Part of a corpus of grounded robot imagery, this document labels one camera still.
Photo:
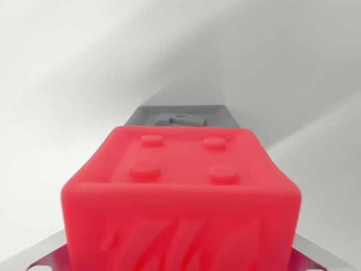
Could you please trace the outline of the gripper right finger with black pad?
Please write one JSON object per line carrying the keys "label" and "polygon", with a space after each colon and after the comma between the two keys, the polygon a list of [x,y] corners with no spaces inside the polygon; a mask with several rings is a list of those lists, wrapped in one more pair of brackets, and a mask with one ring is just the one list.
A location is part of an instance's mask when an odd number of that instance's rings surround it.
{"label": "gripper right finger with black pad", "polygon": [[331,266],[330,253],[301,235],[295,235],[288,270],[327,270]]}

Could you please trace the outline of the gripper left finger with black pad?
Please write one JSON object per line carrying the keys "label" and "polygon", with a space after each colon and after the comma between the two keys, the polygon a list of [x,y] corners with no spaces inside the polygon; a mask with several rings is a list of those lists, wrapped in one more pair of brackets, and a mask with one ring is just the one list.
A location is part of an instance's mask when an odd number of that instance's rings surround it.
{"label": "gripper left finger with black pad", "polygon": [[65,231],[61,230],[30,248],[27,270],[72,270]]}

